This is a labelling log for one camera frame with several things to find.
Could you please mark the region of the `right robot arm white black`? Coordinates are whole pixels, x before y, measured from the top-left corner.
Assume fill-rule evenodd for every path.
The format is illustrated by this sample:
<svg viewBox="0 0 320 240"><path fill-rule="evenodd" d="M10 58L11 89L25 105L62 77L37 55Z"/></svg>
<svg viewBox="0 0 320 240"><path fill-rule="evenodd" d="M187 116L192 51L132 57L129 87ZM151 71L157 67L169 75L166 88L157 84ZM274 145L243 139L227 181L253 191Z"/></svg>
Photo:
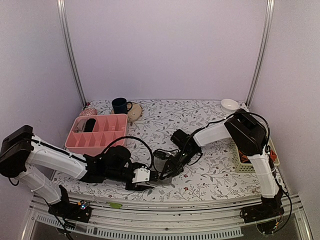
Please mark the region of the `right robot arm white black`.
<svg viewBox="0 0 320 240"><path fill-rule="evenodd" d="M171 141L178 147L176 155L167 158L160 179L173 177L182 172L184 165L201 154L208 144L232 139L237 149L244 154L253 166L261 188L261 205L258 213L269 218L282 205L283 189L276 179L274 162L270 156L270 127L267 122L261 124L260 115L242 108L224 119L209 122L206 126L194 130L191 134L176 130Z"/></svg>

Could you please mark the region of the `grey boxer underwear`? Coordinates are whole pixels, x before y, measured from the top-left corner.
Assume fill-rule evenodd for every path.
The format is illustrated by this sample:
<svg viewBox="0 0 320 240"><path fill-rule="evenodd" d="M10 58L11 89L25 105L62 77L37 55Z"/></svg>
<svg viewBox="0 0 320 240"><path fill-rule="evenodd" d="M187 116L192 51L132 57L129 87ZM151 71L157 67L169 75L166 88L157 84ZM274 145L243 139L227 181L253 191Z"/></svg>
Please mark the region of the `grey boxer underwear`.
<svg viewBox="0 0 320 240"><path fill-rule="evenodd" d="M153 152L154 162L151 170L158 173L158 179L150 181L153 186L170 186L172 183L172 176L169 176L171 169L168 166L168 160L173 157L174 154L163 149L157 149Z"/></svg>

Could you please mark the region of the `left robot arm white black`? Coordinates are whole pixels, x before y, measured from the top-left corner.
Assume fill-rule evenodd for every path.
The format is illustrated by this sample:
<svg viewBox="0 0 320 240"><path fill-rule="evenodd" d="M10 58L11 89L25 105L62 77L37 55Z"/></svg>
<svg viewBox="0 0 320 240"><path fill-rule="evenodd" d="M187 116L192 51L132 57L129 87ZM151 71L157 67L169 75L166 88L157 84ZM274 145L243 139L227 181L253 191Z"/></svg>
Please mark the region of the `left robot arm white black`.
<svg viewBox="0 0 320 240"><path fill-rule="evenodd" d="M41 196L49 206L63 217L74 213L75 204L69 200L63 186L52 183L37 165L65 173L84 183L100 184L104 180L125 183L126 190L144 191L147 182L155 181L159 174L150 166L132 162L131 152L119 137L101 151L90 156L68 152L34 135L33 128L24 125L3 139L0 147L0 174L16 179Z"/></svg>

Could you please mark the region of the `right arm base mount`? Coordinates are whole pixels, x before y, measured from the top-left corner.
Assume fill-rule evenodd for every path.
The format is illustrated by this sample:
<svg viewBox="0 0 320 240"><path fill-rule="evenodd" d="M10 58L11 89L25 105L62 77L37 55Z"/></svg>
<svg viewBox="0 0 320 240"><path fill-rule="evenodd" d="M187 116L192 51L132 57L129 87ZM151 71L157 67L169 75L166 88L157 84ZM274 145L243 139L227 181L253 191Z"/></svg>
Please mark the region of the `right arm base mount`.
<svg viewBox="0 0 320 240"><path fill-rule="evenodd" d="M239 216L245 223L262 221L277 217L285 213L282 202L274 199L262 198L262 203L246 206L240 210Z"/></svg>

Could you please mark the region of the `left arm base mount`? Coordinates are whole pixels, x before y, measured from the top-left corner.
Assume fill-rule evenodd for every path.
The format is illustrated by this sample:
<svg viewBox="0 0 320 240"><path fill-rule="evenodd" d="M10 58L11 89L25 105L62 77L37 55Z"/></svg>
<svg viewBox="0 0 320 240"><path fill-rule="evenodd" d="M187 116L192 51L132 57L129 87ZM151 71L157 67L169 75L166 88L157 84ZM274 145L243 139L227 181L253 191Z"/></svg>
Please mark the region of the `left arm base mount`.
<svg viewBox="0 0 320 240"><path fill-rule="evenodd" d="M88 223L92 208L84 204L70 203L67 201L59 201L55 204L49 204L48 213L57 217L61 217L64 220L73 220L82 223Z"/></svg>

